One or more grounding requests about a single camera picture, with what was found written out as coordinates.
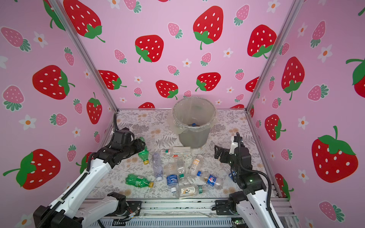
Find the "clear water bottle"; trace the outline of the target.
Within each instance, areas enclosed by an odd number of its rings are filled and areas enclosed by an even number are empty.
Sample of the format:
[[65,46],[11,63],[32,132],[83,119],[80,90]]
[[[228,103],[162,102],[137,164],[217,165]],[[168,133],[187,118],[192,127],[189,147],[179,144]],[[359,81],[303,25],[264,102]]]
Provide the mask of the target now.
[[161,156],[158,152],[152,154],[152,166],[154,171],[154,177],[157,181],[163,180],[163,167],[162,167],[162,160]]

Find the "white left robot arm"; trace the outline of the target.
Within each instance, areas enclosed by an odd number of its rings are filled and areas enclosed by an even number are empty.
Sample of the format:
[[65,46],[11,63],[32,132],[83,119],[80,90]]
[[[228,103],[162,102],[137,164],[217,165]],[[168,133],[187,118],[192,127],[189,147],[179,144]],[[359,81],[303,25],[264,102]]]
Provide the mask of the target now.
[[33,213],[37,228],[87,228],[104,216],[128,212],[126,197],[112,192],[95,204],[80,206],[95,186],[118,164],[142,152],[145,142],[135,138],[128,129],[116,130],[110,142],[92,153],[85,170],[56,200],[47,207],[39,206]]

